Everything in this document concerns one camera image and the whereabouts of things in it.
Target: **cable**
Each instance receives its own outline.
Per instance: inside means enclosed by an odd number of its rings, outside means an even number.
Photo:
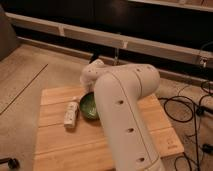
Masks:
[[[191,163],[190,163],[190,159],[187,157],[187,155],[186,155],[185,153],[183,153],[183,156],[179,156],[179,157],[177,157],[177,158],[175,159],[175,161],[174,161],[174,168],[175,168],[175,170],[178,171],[178,169],[177,169],[177,161],[178,161],[179,159],[181,159],[181,158],[186,159],[186,161],[187,161],[187,163],[188,163],[188,166],[189,166],[189,170],[192,171],[192,165],[191,165]]]
[[[193,119],[194,110],[193,110],[193,108],[190,107],[190,105],[188,104],[188,102],[183,101],[183,100],[180,100],[180,99],[178,99],[178,98],[187,99],[187,100],[190,101],[189,104],[192,104],[193,106],[196,105],[195,102],[194,102],[193,100],[191,100],[190,98],[188,98],[188,97],[186,97],[186,96],[173,96],[173,97],[171,97],[171,98],[159,98],[159,100],[165,100],[165,102],[164,102],[164,111],[165,111],[165,113],[167,114],[167,116],[168,116],[170,119],[172,119],[172,120],[174,120],[174,121],[176,121],[176,122],[180,122],[180,123],[187,123],[187,122],[190,122],[190,121]],[[173,101],[173,102],[178,102],[178,103],[181,103],[181,104],[185,105],[185,106],[191,111],[191,116],[189,117],[189,119],[186,119],[186,120],[179,120],[179,119],[173,117],[172,115],[170,115],[169,112],[167,111],[166,106],[167,106],[167,104],[168,104],[169,102],[171,102],[171,101]]]
[[[190,121],[192,121],[192,119],[194,119],[194,130],[195,130],[195,133],[194,134],[192,134],[192,135],[187,135],[188,137],[192,137],[192,136],[194,136],[195,137],[195,145],[196,145],[196,162],[194,161],[194,160],[192,160],[192,159],[190,159],[189,157],[186,157],[186,154],[184,154],[184,156],[179,156],[178,158],[176,158],[175,159],[175,162],[174,162],[174,167],[175,167],[175,169],[177,170],[177,161],[180,159],[180,158],[185,158],[186,160],[187,160],[187,162],[188,162],[188,165],[189,165],[189,168],[190,168],[190,170],[192,169],[191,168],[191,163],[190,163],[190,161],[191,162],[193,162],[196,166],[197,166],[197,170],[198,171],[200,171],[200,164],[201,164],[201,162],[200,162],[200,160],[199,160],[199,148],[200,148],[200,146],[199,146],[199,143],[198,143],[198,132],[199,132],[199,130],[200,130],[200,124],[201,124],[201,119],[200,119],[200,121],[199,121],[199,125],[198,125],[198,127],[197,127],[197,120],[196,120],[196,113],[195,113],[195,111],[196,111],[196,107],[198,107],[198,105],[192,100],[192,99],[190,99],[190,98],[188,98],[188,97],[186,97],[186,96],[173,96],[173,97],[171,97],[171,98],[159,98],[159,100],[165,100],[165,102],[164,102],[164,110],[165,110],[165,113],[167,114],[167,116],[169,117],[169,118],[171,118],[172,120],[174,120],[174,121],[176,121],[176,122],[180,122],[180,123],[187,123],[187,122],[190,122]],[[190,112],[191,112],[191,115],[190,115],[190,117],[188,118],[188,119],[186,119],[186,120],[180,120],[180,119],[177,119],[177,118],[175,118],[175,117],[173,117],[169,112],[168,112],[168,110],[167,110],[167,104],[169,103],[169,102],[177,102],[177,103],[180,103],[180,104],[183,104],[184,106],[186,106],[189,110],[190,110]]]

